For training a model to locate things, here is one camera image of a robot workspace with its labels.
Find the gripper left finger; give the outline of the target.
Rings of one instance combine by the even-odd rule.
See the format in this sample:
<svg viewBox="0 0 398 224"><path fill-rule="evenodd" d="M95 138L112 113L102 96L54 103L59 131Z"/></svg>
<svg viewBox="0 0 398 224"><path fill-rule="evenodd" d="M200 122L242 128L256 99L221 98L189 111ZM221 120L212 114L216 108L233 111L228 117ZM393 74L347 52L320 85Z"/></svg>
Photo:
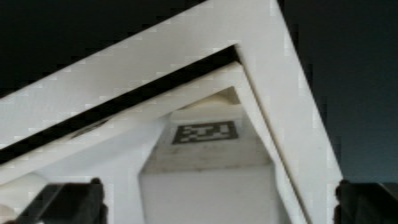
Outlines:
<svg viewBox="0 0 398 224"><path fill-rule="evenodd" d="M109 224L104 183L52 183L45 186L17 224Z"/></svg>

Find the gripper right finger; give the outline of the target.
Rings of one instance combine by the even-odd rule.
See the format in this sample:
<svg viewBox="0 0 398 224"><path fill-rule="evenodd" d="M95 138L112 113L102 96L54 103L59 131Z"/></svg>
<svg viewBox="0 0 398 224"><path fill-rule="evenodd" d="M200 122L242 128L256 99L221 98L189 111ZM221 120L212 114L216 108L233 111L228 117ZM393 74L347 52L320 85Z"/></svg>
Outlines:
<svg viewBox="0 0 398 224"><path fill-rule="evenodd" d="M398 183L340 182L335 224L398 224Z"/></svg>

